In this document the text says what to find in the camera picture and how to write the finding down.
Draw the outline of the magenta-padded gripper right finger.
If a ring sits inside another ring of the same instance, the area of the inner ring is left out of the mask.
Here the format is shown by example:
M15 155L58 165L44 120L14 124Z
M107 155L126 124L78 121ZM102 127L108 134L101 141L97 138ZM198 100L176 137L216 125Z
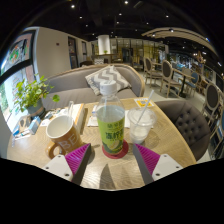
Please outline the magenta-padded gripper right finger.
M168 154L159 155L139 144L133 145L133 154L146 185L182 169Z

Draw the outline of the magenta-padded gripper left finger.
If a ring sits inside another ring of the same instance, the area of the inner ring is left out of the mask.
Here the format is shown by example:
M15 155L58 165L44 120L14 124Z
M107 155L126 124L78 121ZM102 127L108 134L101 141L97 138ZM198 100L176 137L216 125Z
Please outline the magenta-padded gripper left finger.
M86 144L71 153L55 156L43 170L80 185L91 155L91 144Z

